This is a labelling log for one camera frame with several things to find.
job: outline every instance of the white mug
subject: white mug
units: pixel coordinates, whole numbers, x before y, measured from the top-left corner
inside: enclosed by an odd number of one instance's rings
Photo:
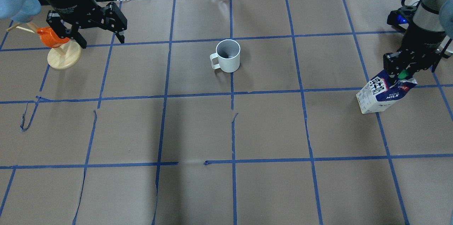
[[[226,73],[235,72],[240,64],[241,46],[238,42],[232,39],[220,41],[216,46],[216,52],[209,56],[211,59],[212,69],[221,69]],[[214,64],[213,59],[219,60],[218,64]]]

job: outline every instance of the green cap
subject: green cap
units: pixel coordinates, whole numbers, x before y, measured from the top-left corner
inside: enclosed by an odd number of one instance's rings
[[[398,75],[398,79],[399,80],[403,80],[404,78],[408,77],[409,76],[409,73],[407,72],[407,70],[403,70],[401,71],[401,73]]]

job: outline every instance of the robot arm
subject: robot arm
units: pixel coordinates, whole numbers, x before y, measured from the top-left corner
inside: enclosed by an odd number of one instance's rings
[[[26,3],[28,0],[0,0],[1,18],[11,18],[17,22],[29,22],[41,8],[37,0]],[[121,43],[124,43],[123,31],[127,29],[127,19],[114,2],[101,7],[95,0],[47,0],[53,11],[47,14],[47,23],[60,38],[75,40],[82,48],[86,48],[86,40],[78,32],[79,29],[99,27],[115,33]],[[17,14],[28,9],[25,16],[19,18]],[[66,28],[62,21],[71,24]]]
[[[383,56],[391,84],[430,67],[434,72],[443,56],[440,44],[447,34],[453,37],[452,19],[453,0],[421,0],[417,6],[403,5],[390,13],[388,24],[409,24],[398,51]]]

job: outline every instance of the blue light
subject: blue light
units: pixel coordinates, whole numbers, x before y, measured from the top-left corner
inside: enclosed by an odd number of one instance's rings
[[[398,17],[396,17],[396,21],[398,24],[407,23],[407,20],[404,19],[404,17],[402,15],[398,15]]]

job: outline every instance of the milk carton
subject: milk carton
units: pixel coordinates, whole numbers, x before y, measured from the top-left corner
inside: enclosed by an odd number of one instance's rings
[[[362,114],[386,110],[417,85],[415,78],[398,80],[394,85],[390,85],[388,77],[387,72],[382,70],[356,94]]]

